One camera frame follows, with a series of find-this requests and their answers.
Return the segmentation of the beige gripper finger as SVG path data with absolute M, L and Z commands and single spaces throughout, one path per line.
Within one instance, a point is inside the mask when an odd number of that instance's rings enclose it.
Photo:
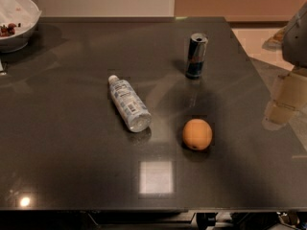
M 262 125 L 267 130 L 279 130 L 296 115 L 296 111 L 287 106 L 279 106 L 270 100 L 265 108 Z
M 299 110 L 307 104 L 307 69 L 294 68 L 279 75 L 272 87 L 272 99 L 277 105 Z

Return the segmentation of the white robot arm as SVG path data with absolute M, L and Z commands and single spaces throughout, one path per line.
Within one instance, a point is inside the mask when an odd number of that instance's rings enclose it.
M 307 3 L 285 27 L 281 50 L 294 68 L 274 81 L 262 122 L 268 130 L 279 130 L 307 104 Z

